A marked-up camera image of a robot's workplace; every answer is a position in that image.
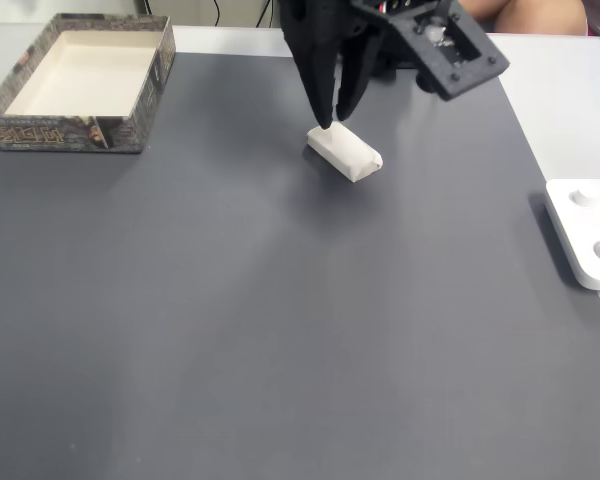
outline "patterned box side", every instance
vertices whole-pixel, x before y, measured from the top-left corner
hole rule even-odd
[[[153,15],[106,15],[102,13],[62,13],[58,18],[58,29],[65,30],[113,30],[161,32],[169,17]]]
[[[75,152],[139,152],[129,118],[40,117],[0,118],[1,150]]]
[[[158,103],[171,72],[176,53],[176,43],[171,22],[168,21],[158,50],[149,69],[149,73],[140,92],[140,96],[131,113],[130,121],[138,135],[138,141],[144,145],[149,136]]]
[[[51,49],[60,35],[58,25],[54,17],[49,22],[44,30],[36,37],[27,51],[20,57],[18,63],[15,64],[11,72],[0,84],[0,115],[9,108],[9,105],[15,100],[20,93],[24,84],[27,83],[34,70],[38,68],[40,62]]]

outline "black cable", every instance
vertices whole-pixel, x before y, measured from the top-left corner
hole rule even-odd
[[[262,17],[264,17],[264,14],[267,13],[267,8],[269,8],[270,3],[271,3],[271,0],[267,0],[267,4],[264,6],[264,10],[262,10],[262,13],[260,14],[260,18],[258,19],[258,23],[256,24],[256,28],[258,28],[260,26]]]
[[[217,27],[218,22],[220,21],[220,7],[218,6],[217,0],[213,0],[213,3],[216,4],[216,10],[218,10],[218,16],[216,17],[216,24],[214,25],[214,27]]]

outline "white table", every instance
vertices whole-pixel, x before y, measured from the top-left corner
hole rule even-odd
[[[0,81],[42,26],[0,25]],[[288,57],[278,29],[174,27],[179,52]],[[600,39],[493,35],[500,77],[545,178],[600,178]]]

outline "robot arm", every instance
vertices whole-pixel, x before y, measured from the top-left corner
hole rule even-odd
[[[379,62],[410,62],[419,84],[450,100],[500,75],[509,62],[457,0],[280,0],[280,23],[322,128],[346,120]]]

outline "white foam block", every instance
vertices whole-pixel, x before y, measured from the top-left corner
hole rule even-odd
[[[338,122],[333,122],[327,130],[321,127],[311,130],[307,143],[352,182],[382,167],[380,154]]]
[[[551,180],[547,197],[547,210],[578,282],[600,290],[600,180]]]

